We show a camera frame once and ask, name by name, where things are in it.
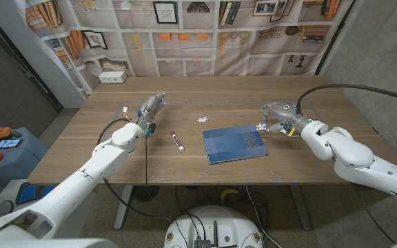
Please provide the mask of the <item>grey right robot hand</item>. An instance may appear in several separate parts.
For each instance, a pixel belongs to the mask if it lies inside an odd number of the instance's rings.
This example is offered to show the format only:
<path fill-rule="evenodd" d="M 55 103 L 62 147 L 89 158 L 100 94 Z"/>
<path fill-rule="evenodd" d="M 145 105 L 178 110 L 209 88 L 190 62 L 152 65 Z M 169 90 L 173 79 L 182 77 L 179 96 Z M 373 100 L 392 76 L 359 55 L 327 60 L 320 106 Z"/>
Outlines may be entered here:
<path fill-rule="evenodd" d="M 277 123 L 265 129 L 269 133 L 281 131 L 285 126 L 288 126 L 290 130 L 295 129 L 295 134 L 301 134 L 304 127 L 309 123 L 309 119 L 306 116 L 296 113 L 297 108 L 291 103 L 268 103 L 263 105 L 261 109 L 265 110 L 263 114 L 264 123 L 267 122 L 269 117 L 278 120 Z"/>

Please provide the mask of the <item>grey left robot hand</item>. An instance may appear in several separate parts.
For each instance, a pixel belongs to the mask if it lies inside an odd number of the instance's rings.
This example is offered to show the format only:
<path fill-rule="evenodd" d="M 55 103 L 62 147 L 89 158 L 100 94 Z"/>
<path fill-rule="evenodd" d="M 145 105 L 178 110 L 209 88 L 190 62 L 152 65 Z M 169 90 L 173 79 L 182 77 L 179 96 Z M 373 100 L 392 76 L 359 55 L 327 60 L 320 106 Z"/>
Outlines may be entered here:
<path fill-rule="evenodd" d="M 163 101 L 165 95 L 165 92 L 160 92 L 144 102 L 141 106 L 140 114 L 133 120 L 133 123 L 140 126 L 143 130 L 146 129 L 153 122 L 159 110 L 165 106 Z"/>

